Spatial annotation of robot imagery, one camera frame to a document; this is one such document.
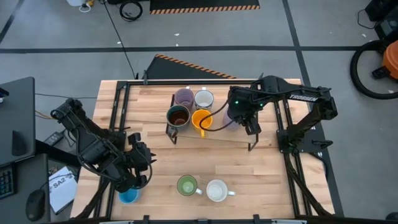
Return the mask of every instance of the gray floor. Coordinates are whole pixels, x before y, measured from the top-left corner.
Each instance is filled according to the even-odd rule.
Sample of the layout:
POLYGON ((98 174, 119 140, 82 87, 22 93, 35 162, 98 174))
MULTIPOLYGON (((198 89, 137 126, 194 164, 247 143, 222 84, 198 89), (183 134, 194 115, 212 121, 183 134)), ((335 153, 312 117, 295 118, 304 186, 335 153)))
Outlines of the gray floor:
MULTIPOLYGON (((116 6, 109 6, 125 47, 178 46, 293 46, 282 0, 259 0, 258 11, 206 12, 175 15, 149 15, 149 3, 136 22, 124 22, 116 6)), ((373 30, 356 23, 356 13, 369 0, 289 0, 301 46, 359 46, 377 39, 373 30)), ((0 0, 0 30, 17 1, 0 0)), ((366 15, 363 23, 371 25, 366 15)), ((120 48, 120 40, 104 6, 96 2, 89 13, 80 13, 65 0, 25 0, 1 49, 120 48)), ((135 72, 142 74, 155 54, 165 54, 240 78, 277 75, 302 78, 294 51, 181 51, 128 52, 135 72)), ((394 135, 398 119, 397 100, 379 101, 358 93, 349 78, 353 52, 303 52, 313 86, 332 87, 339 115, 323 122, 330 147, 331 162, 347 217, 384 218, 398 211, 395 162, 398 157, 394 135)), ((369 52, 358 70, 363 82, 383 93, 398 91, 389 80, 370 78, 380 57, 369 52)), ((101 80, 132 79, 122 52, 0 54, 0 83, 22 77, 36 79, 36 92, 67 96, 96 96, 101 80)), ((36 109, 49 114, 64 99, 36 96, 36 109)), ((89 116, 94 100, 82 100, 89 116)), ((63 127, 54 121, 37 119, 37 139, 44 140, 63 127)), ((66 142, 59 147, 72 151, 66 142)), ((70 207, 54 220, 69 216, 70 207)))

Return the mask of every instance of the blue mug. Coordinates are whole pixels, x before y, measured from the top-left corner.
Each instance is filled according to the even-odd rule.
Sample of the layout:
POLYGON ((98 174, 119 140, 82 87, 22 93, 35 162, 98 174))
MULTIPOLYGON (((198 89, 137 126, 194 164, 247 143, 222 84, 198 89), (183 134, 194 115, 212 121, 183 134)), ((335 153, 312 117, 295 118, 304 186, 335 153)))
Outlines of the blue mug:
POLYGON ((124 193, 119 193, 120 201, 125 204, 137 202, 140 198, 141 198, 141 190, 129 189, 124 193))

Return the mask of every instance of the cup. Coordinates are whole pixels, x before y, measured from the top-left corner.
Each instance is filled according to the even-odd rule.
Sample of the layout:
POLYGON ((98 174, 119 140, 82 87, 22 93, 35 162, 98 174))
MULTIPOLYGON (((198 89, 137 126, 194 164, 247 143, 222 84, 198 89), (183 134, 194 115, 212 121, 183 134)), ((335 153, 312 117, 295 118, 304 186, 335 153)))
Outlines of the cup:
MULTIPOLYGON (((231 122, 231 121, 232 121, 232 119, 229 118, 229 116, 228 116, 228 108, 227 108, 225 110, 224 116, 223 116, 223 126, 229 124, 229 122, 231 122)), ((236 131, 238 128, 239 128, 239 124, 235 121, 226 127, 226 129, 229 131, 236 131)))
POLYGON ((207 197, 214 202, 222 202, 227 195, 235 196, 235 192, 228 191, 226 184, 222 180, 212 180, 207 184, 207 197))
POLYGON ((191 109, 193 106, 194 95, 192 90, 189 89, 189 86, 186 88, 179 89, 174 94, 174 102, 176 105, 186 106, 188 109, 191 109))
POLYGON ((141 198, 141 190, 129 189, 124 193, 119 193, 120 201, 125 204, 137 202, 140 198, 141 198))
MULTIPOLYGON (((200 121, 203 118, 205 118, 205 116, 208 116, 210 114, 211 114, 211 112, 208 111, 208 110, 197 110, 192 115, 192 124, 193 124, 193 126, 195 127, 196 130, 200 131, 200 136, 202 138, 205 137, 205 130, 200 128, 199 124, 200 124, 200 121)), ((204 128, 209 128, 212 123, 213 123, 213 117, 211 116, 209 118, 206 118, 206 120, 204 120, 201 123, 201 126, 204 127, 204 128)))
POLYGON ((203 192, 198 189, 198 182, 197 180, 192 177, 191 175, 184 175, 179 178, 177 182, 177 190, 180 194, 184 196, 191 196, 194 193, 203 194, 203 192))
POLYGON ((210 91, 206 90, 206 87, 203 87, 195 94, 195 108, 197 110, 211 110, 211 106, 213 106, 213 103, 214 96, 210 91))
POLYGON ((189 109, 183 105, 175 105, 167 111, 167 123, 169 124, 168 134, 175 138, 179 131, 189 126, 191 114, 189 109))

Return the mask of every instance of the paper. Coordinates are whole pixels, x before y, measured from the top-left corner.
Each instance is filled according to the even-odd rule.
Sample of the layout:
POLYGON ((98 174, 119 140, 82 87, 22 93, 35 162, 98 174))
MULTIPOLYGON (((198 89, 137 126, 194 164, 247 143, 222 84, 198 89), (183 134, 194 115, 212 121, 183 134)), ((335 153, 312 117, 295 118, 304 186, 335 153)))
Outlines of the paper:
POLYGON ((63 207, 75 199, 77 183, 75 176, 68 170, 67 167, 62 168, 55 174, 51 175, 49 180, 51 180, 49 182, 50 204, 54 210, 54 213, 57 214, 63 207))

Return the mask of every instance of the hazard tape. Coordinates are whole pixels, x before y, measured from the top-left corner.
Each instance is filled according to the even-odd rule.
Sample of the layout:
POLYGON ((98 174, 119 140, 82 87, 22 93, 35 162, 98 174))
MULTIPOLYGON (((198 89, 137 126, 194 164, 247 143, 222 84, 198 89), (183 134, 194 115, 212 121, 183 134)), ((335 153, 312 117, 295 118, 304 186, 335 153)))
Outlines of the hazard tape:
POLYGON ((238 11, 260 9, 260 6, 220 6, 220 7, 198 7, 186 9, 156 9, 151 10, 151 14, 177 14, 188 12, 220 12, 220 11, 238 11))
POLYGON ((155 55, 155 57, 162 58, 162 59, 165 59, 165 60, 169 60, 171 62, 179 63, 181 65, 189 66, 191 68, 202 70, 204 72, 212 73, 214 75, 218 75, 219 77, 230 78, 230 79, 236 78, 236 77, 233 77, 232 75, 228 75, 228 74, 225 74, 225 73, 222 73, 222 72, 217 72, 217 71, 214 71, 212 69, 208 69, 208 68, 202 67, 200 65, 194 65, 192 63, 184 62, 183 60, 175 59, 175 58, 168 57, 168 56, 165 56, 165 55, 157 54, 157 55, 155 55))

